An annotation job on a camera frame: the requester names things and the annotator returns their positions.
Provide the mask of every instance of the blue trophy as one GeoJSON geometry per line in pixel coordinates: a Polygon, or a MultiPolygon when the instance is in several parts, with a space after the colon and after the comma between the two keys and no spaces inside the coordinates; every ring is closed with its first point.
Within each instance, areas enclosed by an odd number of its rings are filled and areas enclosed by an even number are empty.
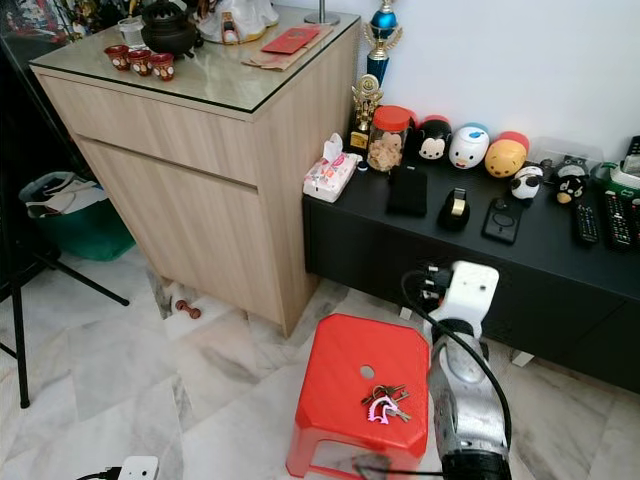
{"type": "Polygon", "coordinates": [[[375,75],[380,85],[389,64],[387,52],[395,47],[402,37],[402,27],[391,8],[392,0],[382,0],[382,6],[364,26],[364,36],[373,47],[367,56],[367,73],[375,75]]]}

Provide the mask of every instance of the green bucket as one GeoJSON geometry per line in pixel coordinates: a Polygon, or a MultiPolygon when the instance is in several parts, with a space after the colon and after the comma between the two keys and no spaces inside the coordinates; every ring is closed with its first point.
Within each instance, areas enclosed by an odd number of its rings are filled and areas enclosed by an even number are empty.
{"type": "MultiPolygon", "coordinates": [[[[67,175],[68,172],[52,172],[40,177],[20,191],[20,200],[23,203],[33,201],[33,194],[43,185],[53,179],[64,179],[67,175]]],[[[135,245],[129,230],[108,199],[68,215],[32,220],[60,250],[89,260],[115,260],[135,245]]]]}

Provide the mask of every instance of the marble floor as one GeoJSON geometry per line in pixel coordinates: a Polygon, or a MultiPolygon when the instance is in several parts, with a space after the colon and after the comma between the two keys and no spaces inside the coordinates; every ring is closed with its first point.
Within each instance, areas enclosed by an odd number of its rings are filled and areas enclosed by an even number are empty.
{"type": "MultiPolygon", "coordinates": [[[[317,322],[332,312],[402,321],[398,308],[323,281],[289,339],[261,318],[178,285],[138,250],[70,266],[129,298],[124,308],[60,272],[24,288],[31,407],[0,353],[0,478],[75,480],[129,455],[155,455],[162,480],[287,479],[284,458],[317,322]],[[172,305],[186,298],[202,317],[172,305]]],[[[0,338],[13,338],[10,301],[0,338]]],[[[491,363],[513,411],[516,480],[626,480],[640,471],[640,401],[535,361],[491,363]]],[[[422,469],[440,467],[433,428],[422,469]]]]}

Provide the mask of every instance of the cabinet drawer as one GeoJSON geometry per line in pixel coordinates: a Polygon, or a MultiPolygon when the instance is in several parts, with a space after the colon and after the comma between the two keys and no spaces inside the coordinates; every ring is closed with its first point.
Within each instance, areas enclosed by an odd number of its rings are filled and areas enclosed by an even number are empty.
{"type": "Polygon", "coordinates": [[[257,191],[80,140],[80,149],[156,271],[221,300],[281,318],[257,191]]]}
{"type": "Polygon", "coordinates": [[[75,133],[256,184],[247,122],[49,76],[41,81],[75,133]]]}

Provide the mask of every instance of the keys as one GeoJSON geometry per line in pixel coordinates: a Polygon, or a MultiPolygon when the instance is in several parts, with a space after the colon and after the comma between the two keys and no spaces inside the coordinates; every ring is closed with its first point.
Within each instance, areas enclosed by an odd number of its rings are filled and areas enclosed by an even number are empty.
{"type": "Polygon", "coordinates": [[[392,417],[396,417],[396,416],[400,417],[400,419],[403,422],[407,423],[409,420],[411,420],[411,415],[403,412],[398,406],[398,402],[401,402],[405,398],[409,397],[409,392],[404,389],[405,387],[406,385],[398,385],[398,386],[376,385],[373,388],[371,395],[361,400],[361,404],[368,405],[382,397],[387,397],[388,399],[387,401],[391,401],[391,403],[393,403],[394,407],[396,407],[397,409],[397,410],[391,410],[391,409],[387,410],[386,412],[387,415],[392,417]],[[400,396],[397,398],[394,398],[393,396],[398,392],[400,392],[400,396]]]}

